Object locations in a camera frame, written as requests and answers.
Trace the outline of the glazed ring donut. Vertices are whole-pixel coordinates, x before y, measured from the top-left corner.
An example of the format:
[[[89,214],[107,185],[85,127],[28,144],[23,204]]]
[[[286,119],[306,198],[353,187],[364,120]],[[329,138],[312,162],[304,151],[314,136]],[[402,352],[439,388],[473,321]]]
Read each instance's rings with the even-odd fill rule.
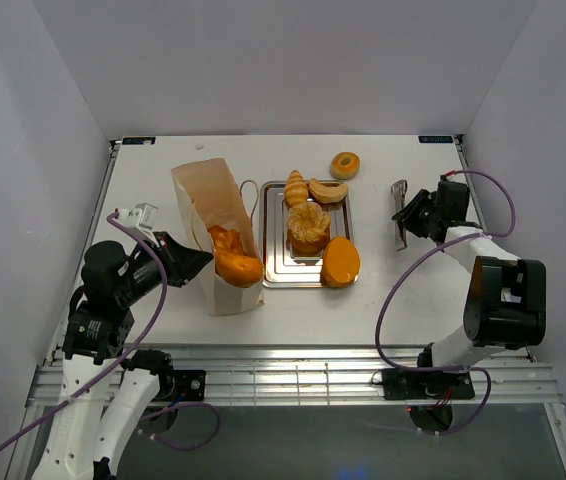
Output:
[[[354,178],[360,169],[360,158],[353,152],[338,153],[330,164],[330,174],[338,180]]]

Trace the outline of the metal serving tongs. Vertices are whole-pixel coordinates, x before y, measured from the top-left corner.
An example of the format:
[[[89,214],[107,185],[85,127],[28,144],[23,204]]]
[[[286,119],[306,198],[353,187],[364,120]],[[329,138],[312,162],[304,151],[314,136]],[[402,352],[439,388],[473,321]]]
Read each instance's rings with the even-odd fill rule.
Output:
[[[395,226],[395,250],[397,252],[407,248],[406,232],[404,227],[395,219],[395,216],[405,208],[405,197],[408,189],[408,182],[400,179],[390,186],[390,196],[393,201],[393,222]]]

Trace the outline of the sugared flower bun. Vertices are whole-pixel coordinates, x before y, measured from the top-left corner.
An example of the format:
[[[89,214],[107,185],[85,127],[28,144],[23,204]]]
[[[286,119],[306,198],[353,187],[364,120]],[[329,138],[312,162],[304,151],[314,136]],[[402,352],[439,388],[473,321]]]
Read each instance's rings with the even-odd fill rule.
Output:
[[[303,202],[288,211],[288,240],[294,251],[316,254],[330,241],[330,215],[316,202]]]

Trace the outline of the braided pastry piece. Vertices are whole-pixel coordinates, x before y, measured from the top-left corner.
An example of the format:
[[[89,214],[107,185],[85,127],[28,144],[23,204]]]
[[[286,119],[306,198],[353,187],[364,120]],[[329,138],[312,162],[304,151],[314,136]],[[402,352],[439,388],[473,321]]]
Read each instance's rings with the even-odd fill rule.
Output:
[[[207,231],[216,250],[227,250],[237,255],[245,254],[239,231],[227,230],[219,225],[211,226]]]

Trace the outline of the long scored baguette loaf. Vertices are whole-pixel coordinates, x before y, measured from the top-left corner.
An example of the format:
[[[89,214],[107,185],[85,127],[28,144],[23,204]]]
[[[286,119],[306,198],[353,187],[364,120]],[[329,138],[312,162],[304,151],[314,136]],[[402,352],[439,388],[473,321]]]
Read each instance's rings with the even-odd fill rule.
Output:
[[[262,281],[264,267],[258,258],[229,250],[215,252],[216,273],[228,284],[248,288]]]

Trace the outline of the round smooth bun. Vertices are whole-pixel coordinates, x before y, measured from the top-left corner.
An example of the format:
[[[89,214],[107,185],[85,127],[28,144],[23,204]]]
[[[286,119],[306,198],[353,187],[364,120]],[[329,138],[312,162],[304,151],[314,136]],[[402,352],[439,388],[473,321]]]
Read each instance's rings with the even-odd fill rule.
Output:
[[[352,285],[359,274],[361,260],[354,243],[338,236],[330,240],[324,249],[321,276],[331,287],[344,288]]]

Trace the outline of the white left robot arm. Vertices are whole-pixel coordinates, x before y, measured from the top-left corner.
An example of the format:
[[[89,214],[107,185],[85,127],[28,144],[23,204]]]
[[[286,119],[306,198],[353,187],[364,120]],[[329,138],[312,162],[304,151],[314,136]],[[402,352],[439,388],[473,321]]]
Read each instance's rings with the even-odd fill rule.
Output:
[[[147,405],[172,394],[171,357],[124,352],[131,307],[154,288],[180,288],[213,259],[209,252],[152,232],[131,253],[112,240],[84,254],[62,347],[63,379],[36,479],[113,479]]]

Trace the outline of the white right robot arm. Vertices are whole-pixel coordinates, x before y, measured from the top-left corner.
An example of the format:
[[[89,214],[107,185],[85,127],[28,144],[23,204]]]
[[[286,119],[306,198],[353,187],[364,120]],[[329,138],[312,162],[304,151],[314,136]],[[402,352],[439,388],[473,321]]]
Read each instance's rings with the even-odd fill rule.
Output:
[[[470,189],[448,172],[435,191],[406,197],[407,182],[390,187],[398,249],[406,236],[432,241],[436,252],[455,259],[470,274],[460,327],[428,344],[414,367],[388,366],[380,385],[386,400],[474,398],[470,370],[505,350],[539,345],[546,333],[546,267],[500,248],[492,234],[467,219]]]

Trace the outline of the beige paper bag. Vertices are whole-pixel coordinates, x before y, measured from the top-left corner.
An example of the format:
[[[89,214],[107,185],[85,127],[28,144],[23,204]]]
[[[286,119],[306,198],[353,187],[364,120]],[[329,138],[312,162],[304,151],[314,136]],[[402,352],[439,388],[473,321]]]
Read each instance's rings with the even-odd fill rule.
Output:
[[[226,316],[257,308],[264,301],[264,264],[252,219],[226,161],[192,162],[171,174],[191,246],[213,255],[198,275],[208,312]]]

